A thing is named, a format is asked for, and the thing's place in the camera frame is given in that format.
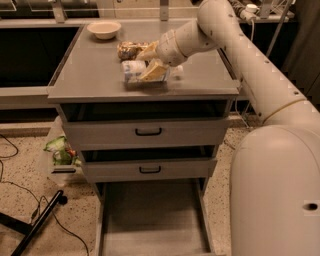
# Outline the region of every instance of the metal rod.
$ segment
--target metal rod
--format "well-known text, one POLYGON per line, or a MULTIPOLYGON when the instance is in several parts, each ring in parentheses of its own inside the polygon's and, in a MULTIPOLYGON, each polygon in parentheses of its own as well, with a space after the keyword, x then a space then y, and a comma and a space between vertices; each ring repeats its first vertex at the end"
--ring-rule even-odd
POLYGON ((29 234, 27 234, 20 242, 18 247, 15 249, 15 251, 11 254, 11 256, 20 256, 21 253, 26 249, 29 242, 33 238, 33 236, 37 233, 43 222, 47 219, 48 215, 51 213, 55 205, 59 202, 63 195, 63 191, 59 190, 54 197, 51 199, 51 201, 48 203, 46 208, 43 210, 35 224, 32 226, 31 231, 29 234))
POLYGON ((269 58, 269 56, 270 56, 270 54, 271 54, 271 52, 272 52, 272 49, 273 49, 273 47, 274 47, 274 44, 275 44, 276 41, 277 41, 277 38, 278 38, 278 35, 279 35, 280 30, 281 30, 281 28, 282 28, 284 19, 285 19, 285 17, 286 17, 287 14, 288 14, 288 11, 289 11, 289 8, 290 8, 292 2, 293 2, 293 0, 288 0, 288 1, 287 1, 287 4, 286 4, 286 6, 285 6, 285 8, 284 8, 284 10, 283 10, 283 12, 282 12, 282 15, 281 15, 281 17, 280 17, 279 24, 278 24, 278 26, 277 26, 277 28, 276 28, 276 31, 274 32, 274 35, 273 35, 272 40, 271 40, 271 43, 270 43, 270 45, 269 45, 269 49, 268 49, 268 51, 267 51, 267 53, 266 53, 266 56, 267 56, 268 58, 269 58))
POLYGON ((24 235, 28 234, 32 229, 32 225, 27 224, 23 221, 17 220, 15 218, 12 218, 1 212, 0 212, 0 223, 24 235))

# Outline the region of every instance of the gray cabinet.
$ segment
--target gray cabinet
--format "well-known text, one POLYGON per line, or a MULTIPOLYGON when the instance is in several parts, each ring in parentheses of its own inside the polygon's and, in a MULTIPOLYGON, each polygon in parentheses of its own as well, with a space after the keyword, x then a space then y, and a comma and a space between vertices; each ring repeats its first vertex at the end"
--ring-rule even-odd
POLYGON ((97 255, 215 255, 202 195, 238 83, 211 51, 179 79, 128 87, 119 41, 157 40, 184 21, 120 22, 111 41, 84 29, 49 92, 101 201, 97 255))

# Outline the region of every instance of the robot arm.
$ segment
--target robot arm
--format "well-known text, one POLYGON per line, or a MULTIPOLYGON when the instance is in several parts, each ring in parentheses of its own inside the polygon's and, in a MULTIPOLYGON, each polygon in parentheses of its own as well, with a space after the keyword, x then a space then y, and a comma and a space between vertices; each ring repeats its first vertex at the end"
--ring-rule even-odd
POLYGON ((177 66, 222 48, 259 119, 231 164, 232 255, 318 255, 320 115, 243 34, 227 0, 204 0, 196 22, 162 35, 157 56, 177 66))
POLYGON ((314 114, 317 111, 305 96, 243 34, 227 0, 204 0, 197 21, 163 34, 156 53, 164 64, 177 66, 192 54, 213 48, 224 50, 262 123, 305 125, 314 119, 320 123, 319 115, 314 114), (291 108, 300 109, 298 117, 280 113, 292 112, 291 108))

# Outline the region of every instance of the white bowl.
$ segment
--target white bowl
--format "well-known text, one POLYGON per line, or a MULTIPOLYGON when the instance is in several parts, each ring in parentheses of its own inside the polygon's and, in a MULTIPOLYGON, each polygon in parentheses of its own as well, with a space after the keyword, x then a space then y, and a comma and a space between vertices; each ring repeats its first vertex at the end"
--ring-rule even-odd
POLYGON ((100 21, 88 25, 87 29, 99 39, 111 39, 115 37, 121 24, 116 21, 100 21))

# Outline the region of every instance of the terrazzo floor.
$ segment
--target terrazzo floor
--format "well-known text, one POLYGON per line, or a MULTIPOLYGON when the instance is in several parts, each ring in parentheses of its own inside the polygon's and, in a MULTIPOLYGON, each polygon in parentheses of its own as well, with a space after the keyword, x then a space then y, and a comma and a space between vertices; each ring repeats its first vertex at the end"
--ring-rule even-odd
MULTIPOLYGON (((254 118, 249 124, 257 127, 254 118)), ((6 158, 5 156, 14 154, 15 149, 0 138, 0 160, 3 162, 2 169, 0 165, 0 212, 29 223, 38 202, 27 190, 18 186, 32 191, 37 200, 40 200, 41 196, 50 200, 62 189, 68 197, 68 203, 57 205, 54 213, 66 229, 83 239, 89 255, 95 255, 99 201, 91 186, 81 183, 61 187, 50 180, 46 174, 47 170, 39 168, 43 156, 42 149, 46 143, 45 129, 50 127, 50 123, 34 124, 27 132, 25 127, 20 128, 19 125, 11 124, 8 127, 0 124, 0 134, 4 133, 19 149, 16 156, 6 158)), ((236 114, 231 115, 231 125, 224 143, 219 147, 218 164, 204 196, 212 240, 218 255, 231 256, 230 162, 234 148, 251 129, 248 129, 236 114)), ((41 209, 44 209, 45 204, 45 200, 41 200, 41 209)), ((11 255, 22 238, 23 235, 0 224, 0 255, 11 255)), ((85 256, 87 252, 83 243, 64 231, 51 214, 22 255, 85 256)))

